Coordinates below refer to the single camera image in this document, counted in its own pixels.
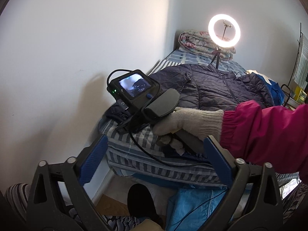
black shoe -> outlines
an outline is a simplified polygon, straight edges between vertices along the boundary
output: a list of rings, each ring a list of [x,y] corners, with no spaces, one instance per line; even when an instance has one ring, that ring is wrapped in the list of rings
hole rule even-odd
[[[137,218],[149,217],[161,227],[163,219],[156,213],[150,191],[142,184],[132,185],[127,195],[127,208],[131,216]]]

light stand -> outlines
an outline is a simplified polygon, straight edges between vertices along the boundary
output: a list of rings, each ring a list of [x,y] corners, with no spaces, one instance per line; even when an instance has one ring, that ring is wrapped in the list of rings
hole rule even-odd
[[[224,21],[224,33],[226,33],[226,29],[227,27],[232,27],[232,24],[228,24],[226,21]],[[216,69],[218,69],[219,66],[219,61],[220,61],[220,54],[221,54],[221,48],[220,47],[216,47],[216,53],[211,61],[210,64],[212,64],[215,60],[215,58],[217,58],[216,60]]]

gloved hand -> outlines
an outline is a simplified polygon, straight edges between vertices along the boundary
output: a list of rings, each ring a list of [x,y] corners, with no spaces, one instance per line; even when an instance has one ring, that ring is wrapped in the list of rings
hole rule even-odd
[[[204,111],[177,107],[173,113],[155,124],[152,131],[155,135],[161,136],[157,145],[170,144],[182,155],[184,153],[183,144],[173,139],[171,135],[168,135],[169,133],[184,129],[202,141],[209,135],[214,136],[219,141],[223,115],[223,110]]]

ring light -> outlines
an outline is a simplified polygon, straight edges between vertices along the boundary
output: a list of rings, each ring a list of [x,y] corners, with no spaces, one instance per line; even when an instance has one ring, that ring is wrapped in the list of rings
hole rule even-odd
[[[235,36],[231,41],[223,41],[216,36],[214,32],[214,25],[218,20],[226,20],[226,21],[229,21],[233,25],[234,30],[235,30]],[[231,16],[224,15],[224,14],[216,15],[210,20],[208,24],[208,33],[210,34],[210,37],[213,40],[213,42],[215,42],[217,45],[223,48],[229,48],[229,47],[234,46],[235,44],[237,44],[237,42],[239,41],[241,37],[241,31],[240,31],[240,27],[238,26],[238,23]]]

mattress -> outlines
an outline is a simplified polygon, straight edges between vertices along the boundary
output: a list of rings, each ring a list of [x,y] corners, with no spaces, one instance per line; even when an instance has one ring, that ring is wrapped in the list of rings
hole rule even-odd
[[[176,50],[171,55],[169,55],[167,59],[159,62],[150,74],[162,70],[165,67],[182,64],[180,62],[174,61],[175,57],[181,57],[180,61],[184,63],[188,63],[188,58],[192,59],[190,56],[195,56],[196,60],[198,58],[196,55],[179,52],[180,51]],[[206,63],[196,62],[195,64],[208,65]],[[238,70],[244,70],[240,65],[238,66],[239,67],[234,65],[232,71],[239,72]],[[208,163],[208,165],[189,168],[174,168],[164,166],[142,152],[132,142],[128,134],[120,135],[115,130],[116,127],[117,123],[114,120],[105,121],[102,119],[99,124],[100,132],[108,136],[108,150],[106,152],[108,165],[113,167],[118,175],[122,176],[139,173],[160,179],[188,183],[197,186],[224,186],[220,182],[215,170],[210,163]],[[145,127],[141,132],[134,134],[134,137],[138,144],[142,146],[147,152],[164,162],[171,163],[173,165],[187,165],[194,163],[193,161],[188,160],[165,158],[164,153],[162,152],[162,147],[156,145],[157,137],[152,133],[150,127]],[[278,175],[279,184],[287,183],[293,178],[298,178],[298,174]]]
[[[201,55],[175,50],[166,58],[166,60],[180,64],[193,63],[207,66],[211,63],[212,59]],[[246,70],[235,61],[220,61],[218,69],[221,71],[233,71],[237,76],[246,74]]]

